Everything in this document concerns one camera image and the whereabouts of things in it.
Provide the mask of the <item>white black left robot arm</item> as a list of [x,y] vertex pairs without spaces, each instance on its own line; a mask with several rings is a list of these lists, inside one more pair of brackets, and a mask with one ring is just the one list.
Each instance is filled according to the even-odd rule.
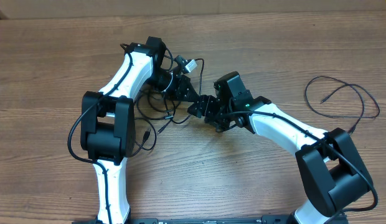
[[94,223],[127,223],[130,205],[126,193],[127,160],[136,155],[134,106],[142,86],[151,85],[172,101],[197,96],[187,74],[197,62],[173,57],[162,39],[145,44],[122,44],[124,61],[115,76],[98,92],[82,99],[80,144],[93,164],[98,182],[99,212]]

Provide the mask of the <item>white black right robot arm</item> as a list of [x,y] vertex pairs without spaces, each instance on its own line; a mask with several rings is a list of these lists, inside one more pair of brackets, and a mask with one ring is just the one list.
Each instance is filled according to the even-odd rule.
[[307,201],[283,223],[347,223],[347,212],[374,209],[378,196],[351,136],[341,128],[314,128],[281,111],[269,99],[254,98],[232,72],[214,83],[215,95],[202,95],[188,107],[220,132],[231,122],[272,140],[294,155]]

